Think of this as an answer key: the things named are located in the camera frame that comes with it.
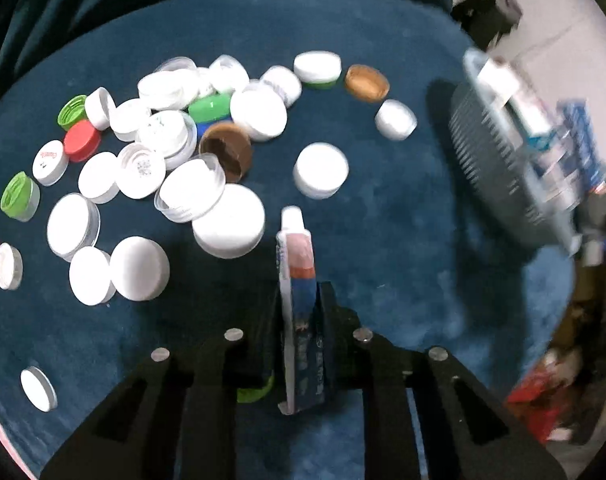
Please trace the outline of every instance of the blue tablecloth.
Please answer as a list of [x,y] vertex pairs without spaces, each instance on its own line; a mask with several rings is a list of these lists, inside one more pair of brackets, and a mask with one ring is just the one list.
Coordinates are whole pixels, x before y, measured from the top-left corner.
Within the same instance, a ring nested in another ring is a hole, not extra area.
[[[236,325],[255,283],[273,279],[280,210],[299,205],[314,237],[317,272],[340,304],[393,343],[448,347],[503,396],[542,354],[572,285],[572,266],[556,249],[525,253],[473,197],[453,155],[449,100],[462,81],[470,40],[446,13],[406,0],[169,0],[123,16],[52,54],[0,101],[0,196],[18,171],[30,172],[39,147],[62,137],[60,107],[73,95],[108,88],[117,102],[161,61],[190,56],[207,65],[239,59],[250,76],[292,65],[306,50],[331,50],[344,67],[375,66],[390,97],[409,105],[419,126],[405,141],[381,136],[377,105],[338,85],[305,89],[278,139],[255,145],[243,184],[262,199],[267,227],[259,247],[217,260],[196,245],[190,226],[173,224],[151,201],[118,195],[99,206],[97,247],[111,252],[131,235],[168,253],[167,290],[148,303],[116,295],[89,308],[73,296],[68,264],[46,241],[56,201],[77,190],[81,164],[42,188],[35,217],[21,224],[0,211],[0,241],[22,253],[24,277],[0,290],[0,421],[38,474],[84,417],[157,346],[188,344]],[[335,144],[350,176],[332,198],[315,202],[291,172],[311,142]],[[123,144],[108,130],[100,150]],[[41,413],[25,397],[20,371],[36,365],[59,406]],[[240,479],[362,477],[360,394],[339,396],[297,416],[278,413],[273,396],[238,414]]]

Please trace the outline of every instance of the red bottle cap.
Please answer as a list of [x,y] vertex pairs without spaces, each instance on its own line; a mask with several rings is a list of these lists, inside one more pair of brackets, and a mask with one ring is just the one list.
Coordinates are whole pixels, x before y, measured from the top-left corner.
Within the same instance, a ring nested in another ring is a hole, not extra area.
[[78,121],[65,134],[63,150],[72,162],[90,158],[100,144],[100,132],[87,119]]

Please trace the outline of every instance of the screw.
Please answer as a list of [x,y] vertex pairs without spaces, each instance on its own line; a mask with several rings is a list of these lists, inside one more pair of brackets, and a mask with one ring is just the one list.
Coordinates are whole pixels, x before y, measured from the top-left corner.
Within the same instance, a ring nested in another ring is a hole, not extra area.
[[352,333],[352,336],[359,343],[369,343],[370,341],[372,341],[374,333],[368,327],[362,326],[360,328],[357,328]]
[[440,346],[435,346],[434,348],[430,348],[430,351],[427,352],[430,358],[435,361],[444,361],[449,357],[448,351]]
[[228,341],[240,341],[243,339],[243,331],[240,328],[230,328],[225,331],[225,339]]
[[158,347],[156,350],[152,352],[152,361],[156,361],[160,363],[161,361],[165,361],[170,356],[170,351],[167,348]]

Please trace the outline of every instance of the table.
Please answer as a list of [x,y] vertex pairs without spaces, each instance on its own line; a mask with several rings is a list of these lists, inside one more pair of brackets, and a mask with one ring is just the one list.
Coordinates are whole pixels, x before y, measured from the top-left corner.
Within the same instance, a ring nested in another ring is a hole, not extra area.
[[[219,54],[239,59],[250,76],[291,66],[306,50],[331,50],[387,75],[389,97],[405,102],[419,126],[391,142],[375,129],[377,105],[337,85],[304,89],[285,132],[255,146],[243,184],[262,199],[262,243],[238,260],[217,260],[190,226],[157,212],[150,199],[122,194],[99,206],[97,247],[107,252],[141,235],[164,247],[172,266],[167,290],[148,303],[116,295],[108,306],[79,303],[68,264],[49,250],[45,229],[56,201],[77,190],[81,164],[42,188],[35,217],[21,224],[0,211],[0,241],[22,253],[24,278],[0,290],[0,423],[30,469],[46,461],[84,417],[140,360],[222,333],[257,283],[276,277],[274,237],[280,210],[302,208],[312,232],[320,280],[340,304],[395,345],[449,348],[504,396],[542,354],[572,286],[571,262],[557,248],[526,253],[483,210],[465,183],[449,141],[449,99],[463,79],[470,40],[441,10],[406,0],[169,0],[123,16],[68,44],[17,82],[0,101],[0,196],[36,151],[60,138],[60,107],[105,86],[116,102],[161,61],[190,56],[199,65]],[[313,201],[291,171],[311,142],[338,146],[350,176],[332,198]],[[108,130],[102,151],[123,143]],[[51,380],[59,406],[41,413],[26,399],[20,371],[35,365]],[[284,417],[276,400],[238,412],[239,478],[362,476],[360,394]]]

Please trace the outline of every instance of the brown bottle cap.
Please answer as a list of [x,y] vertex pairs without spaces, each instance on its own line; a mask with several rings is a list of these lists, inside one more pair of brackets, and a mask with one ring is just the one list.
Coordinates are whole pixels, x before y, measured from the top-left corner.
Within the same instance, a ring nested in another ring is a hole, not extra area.
[[345,75],[347,90],[357,99],[369,103],[382,101],[389,92],[389,81],[375,68],[352,65]]
[[199,153],[213,153],[228,184],[237,183],[252,166],[252,144],[245,131],[230,121],[212,124],[198,145]]

